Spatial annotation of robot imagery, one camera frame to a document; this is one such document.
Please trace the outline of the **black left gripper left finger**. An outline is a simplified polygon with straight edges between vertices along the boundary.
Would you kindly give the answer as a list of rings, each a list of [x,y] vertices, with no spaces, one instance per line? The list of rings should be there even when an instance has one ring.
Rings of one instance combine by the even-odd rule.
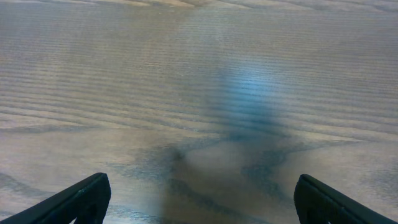
[[[102,224],[111,187],[105,173],[95,173],[1,224]]]

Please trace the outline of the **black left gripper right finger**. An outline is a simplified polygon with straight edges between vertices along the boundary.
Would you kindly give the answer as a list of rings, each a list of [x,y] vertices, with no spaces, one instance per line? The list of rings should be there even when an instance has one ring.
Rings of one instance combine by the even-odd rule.
[[[397,224],[308,174],[295,186],[300,224]]]

